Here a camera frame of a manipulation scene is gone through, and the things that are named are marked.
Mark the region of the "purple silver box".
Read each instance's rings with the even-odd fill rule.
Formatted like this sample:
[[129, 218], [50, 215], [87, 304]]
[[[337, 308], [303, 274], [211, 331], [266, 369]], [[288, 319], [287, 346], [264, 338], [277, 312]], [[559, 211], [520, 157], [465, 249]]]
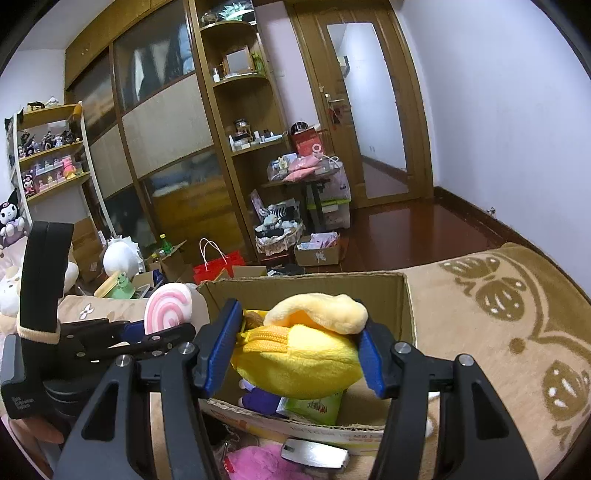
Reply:
[[280, 456], [304, 467], [325, 470], [342, 470], [349, 464], [348, 450], [297, 438], [284, 441]]

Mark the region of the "pink swirl plush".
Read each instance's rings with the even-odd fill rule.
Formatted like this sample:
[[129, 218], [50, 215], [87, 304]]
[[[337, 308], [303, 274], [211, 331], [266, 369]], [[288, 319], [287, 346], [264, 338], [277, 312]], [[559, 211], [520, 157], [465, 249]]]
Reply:
[[146, 335], [190, 323], [196, 331], [209, 322], [207, 303], [194, 284], [168, 283], [149, 297], [144, 311]]

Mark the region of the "pink plush bear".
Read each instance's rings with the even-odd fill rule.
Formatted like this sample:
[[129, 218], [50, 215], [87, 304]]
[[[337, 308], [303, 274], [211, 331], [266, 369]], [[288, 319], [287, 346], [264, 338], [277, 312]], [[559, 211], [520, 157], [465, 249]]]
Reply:
[[280, 445], [247, 446], [226, 454], [222, 465], [230, 479], [311, 479], [300, 465], [284, 460]]

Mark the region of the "yellow plush pouch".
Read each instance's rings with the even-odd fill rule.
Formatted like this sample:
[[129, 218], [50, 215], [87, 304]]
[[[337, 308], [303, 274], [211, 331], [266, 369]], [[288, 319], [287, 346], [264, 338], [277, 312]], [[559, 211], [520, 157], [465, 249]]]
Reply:
[[253, 386], [304, 400], [345, 391], [362, 378], [355, 337], [369, 313], [348, 295], [297, 294], [269, 311], [243, 313], [230, 364]]

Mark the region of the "white beige plush dog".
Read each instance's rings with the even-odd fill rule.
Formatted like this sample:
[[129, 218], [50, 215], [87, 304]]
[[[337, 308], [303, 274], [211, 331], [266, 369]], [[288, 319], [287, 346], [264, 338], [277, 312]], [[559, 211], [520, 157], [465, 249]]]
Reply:
[[[22, 268], [10, 266], [1, 279], [1, 314], [16, 318], [20, 307], [20, 285]], [[75, 284], [79, 276], [78, 265], [69, 261], [64, 275], [63, 294]]]

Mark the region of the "green frog toy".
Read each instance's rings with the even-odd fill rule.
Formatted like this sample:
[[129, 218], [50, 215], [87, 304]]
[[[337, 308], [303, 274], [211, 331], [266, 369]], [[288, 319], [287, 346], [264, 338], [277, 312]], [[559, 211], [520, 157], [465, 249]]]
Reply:
[[107, 298], [129, 300], [135, 293], [135, 287], [123, 272], [113, 274], [108, 279]]

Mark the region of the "green snack packet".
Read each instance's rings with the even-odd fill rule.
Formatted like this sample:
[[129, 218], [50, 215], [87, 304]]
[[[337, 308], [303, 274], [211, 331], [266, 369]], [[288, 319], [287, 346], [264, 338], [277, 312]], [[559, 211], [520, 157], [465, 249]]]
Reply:
[[343, 392], [320, 399], [298, 400], [283, 397], [276, 414], [297, 422], [335, 426], [342, 404]]

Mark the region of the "white round plush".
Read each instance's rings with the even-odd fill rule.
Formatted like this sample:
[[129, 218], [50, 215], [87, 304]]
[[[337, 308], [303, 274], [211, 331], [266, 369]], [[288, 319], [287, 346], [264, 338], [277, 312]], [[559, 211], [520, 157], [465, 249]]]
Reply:
[[139, 245], [130, 237], [111, 238], [107, 241], [102, 266], [107, 276], [119, 272], [129, 280], [145, 272]]

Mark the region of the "purple plush in box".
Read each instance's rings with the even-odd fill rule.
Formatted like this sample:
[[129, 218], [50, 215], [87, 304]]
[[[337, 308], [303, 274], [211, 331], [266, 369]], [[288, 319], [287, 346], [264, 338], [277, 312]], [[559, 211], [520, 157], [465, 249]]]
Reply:
[[238, 382], [238, 387], [242, 391], [242, 395], [238, 399], [240, 407], [266, 416], [276, 415], [276, 409], [281, 400], [280, 396], [257, 388], [245, 379]]

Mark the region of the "green bottle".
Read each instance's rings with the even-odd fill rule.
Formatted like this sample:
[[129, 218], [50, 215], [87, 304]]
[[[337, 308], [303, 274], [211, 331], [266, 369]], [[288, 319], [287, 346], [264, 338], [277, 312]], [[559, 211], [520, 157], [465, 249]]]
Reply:
[[164, 256], [170, 255], [174, 250], [174, 246], [168, 241], [164, 233], [162, 233], [159, 238], [161, 241], [161, 253]]

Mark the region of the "white toy shelf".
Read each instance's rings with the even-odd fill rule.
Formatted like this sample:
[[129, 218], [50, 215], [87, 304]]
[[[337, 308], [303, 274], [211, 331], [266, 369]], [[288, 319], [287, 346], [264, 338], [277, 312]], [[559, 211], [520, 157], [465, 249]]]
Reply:
[[32, 110], [5, 121], [8, 173], [23, 222], [77, 223], [90, 218], [106, 238], [116, 235], [88, 144], [83, 104]]

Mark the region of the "small cardboard floor box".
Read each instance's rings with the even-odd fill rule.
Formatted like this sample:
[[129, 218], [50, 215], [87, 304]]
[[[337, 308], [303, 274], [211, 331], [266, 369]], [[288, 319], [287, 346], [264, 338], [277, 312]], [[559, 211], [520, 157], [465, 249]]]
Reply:
[[338, 265], [341, 235], [338, 232], [311, 233], [294, 246], [294, 257], [301, 267]]

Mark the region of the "lace basket with toys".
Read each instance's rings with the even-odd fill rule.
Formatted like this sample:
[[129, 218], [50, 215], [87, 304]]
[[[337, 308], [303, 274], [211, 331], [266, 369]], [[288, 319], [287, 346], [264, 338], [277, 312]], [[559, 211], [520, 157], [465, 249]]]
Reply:
[[304, 233], [300, 202], [294, 199], [256, 209], [260, 223], [254, 228], [256, 251], [270, 257], [297, 244]]

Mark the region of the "small dark side table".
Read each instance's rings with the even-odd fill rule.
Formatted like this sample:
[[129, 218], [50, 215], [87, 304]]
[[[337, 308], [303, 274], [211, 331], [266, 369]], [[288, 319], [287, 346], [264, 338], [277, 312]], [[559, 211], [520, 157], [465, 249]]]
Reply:
[[[304, 204], [305, 226], [308, 227], [311, 233], [324, 233], [328, 231], [328, 228], [325, 224], [325, 214], [322, 210], [320, 192], [322, 187], [329, 183], [329, 180], [335, 176], [335, 173], [337, 173], [337, 170], [332, 169], [327, 173], [308, 175], [295, 182], [284, 180], [267, 181], [263, 183], [263, 188], [290, 188], [300, 186], [301, 199], [303, 199]], [[311, 193], [312, 203], [315, 206], [315, 214], [312, 214], [311, 208], [308, 207], [308, 193]]]

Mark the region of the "wooden door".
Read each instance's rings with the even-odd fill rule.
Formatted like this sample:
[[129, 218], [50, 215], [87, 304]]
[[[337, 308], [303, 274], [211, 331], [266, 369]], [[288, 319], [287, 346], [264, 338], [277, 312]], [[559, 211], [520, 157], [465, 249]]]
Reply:
[[353, 206], [433, 195], [425, 107], [409, 45], [388, 1], [290, 1], [329, 152]]

